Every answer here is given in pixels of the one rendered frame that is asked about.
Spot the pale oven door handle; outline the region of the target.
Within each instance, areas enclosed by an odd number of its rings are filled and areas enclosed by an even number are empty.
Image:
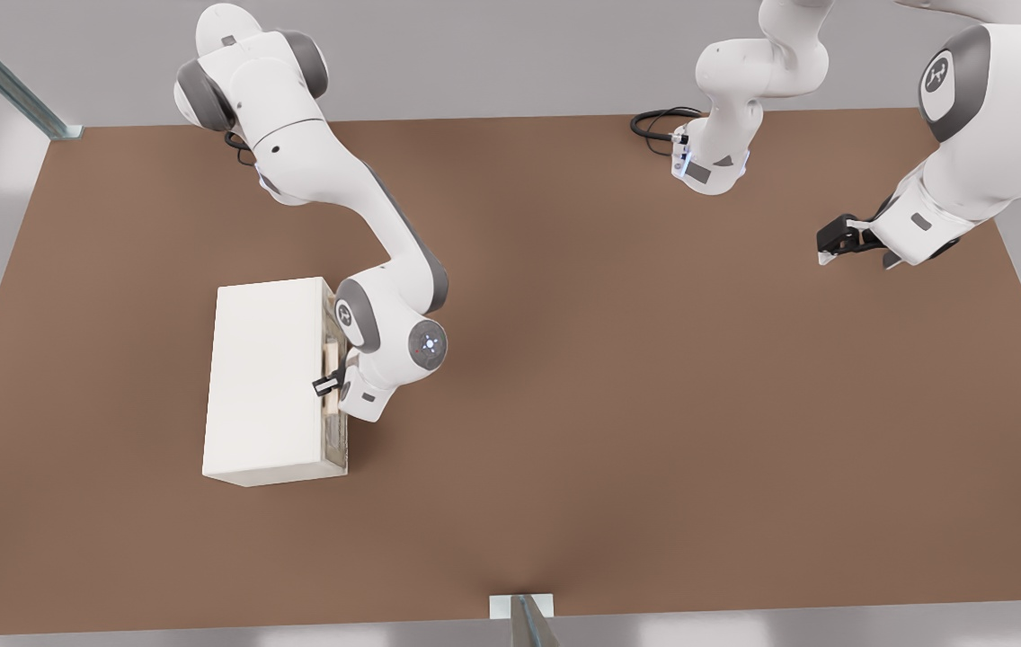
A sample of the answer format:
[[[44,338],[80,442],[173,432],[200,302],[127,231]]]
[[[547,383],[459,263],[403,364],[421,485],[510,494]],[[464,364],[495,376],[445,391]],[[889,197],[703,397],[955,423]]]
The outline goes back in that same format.
[[[323,344],[323,368],[324,374],[337,374],[341,365],[341,344],[334,339],[329,339]],[[323,394],[322,414],[337,415],[339,402],[339,378],[335,377],[335,384]]]

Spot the oven door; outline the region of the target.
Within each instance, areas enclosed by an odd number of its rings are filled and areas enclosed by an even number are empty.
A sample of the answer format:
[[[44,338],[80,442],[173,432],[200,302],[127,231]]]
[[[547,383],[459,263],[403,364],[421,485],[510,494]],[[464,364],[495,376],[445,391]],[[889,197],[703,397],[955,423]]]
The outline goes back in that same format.
[[[341,344],[341,360],[343,353],[346,351],[345,337],[342,335],[342,328],[339,324],[335,321],[334,318],[334,304],[335,298],[333,292],[327,287],[325,279],[320,279],[321,287],[321,304],[323,308],[323,319],[322,319],[322,332],[323,332],[323,347],[322,347],[322,359],[323,359],[323,349],[325,341],[329,339],[334,339]],[[339,393],[339,402],[341,401],[341,393]],[[322,414],[323,424],[323,458],[329,460],[338,468],[341,468],[343,474],[347,470],[347,441],[346,441],[346,418],[345,415],[339,410],[338,402],[338,414],[337,415],[324,415]]]

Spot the white oven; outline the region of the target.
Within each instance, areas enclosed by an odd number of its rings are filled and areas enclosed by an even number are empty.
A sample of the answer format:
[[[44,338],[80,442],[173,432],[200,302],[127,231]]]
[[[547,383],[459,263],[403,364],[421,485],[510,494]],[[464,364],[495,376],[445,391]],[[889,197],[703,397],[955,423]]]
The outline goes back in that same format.
[[[343,476],[323,456],[320,276],[218,288],[201,472],[252,487]],[[347,439],[349,471],[349,439]]]

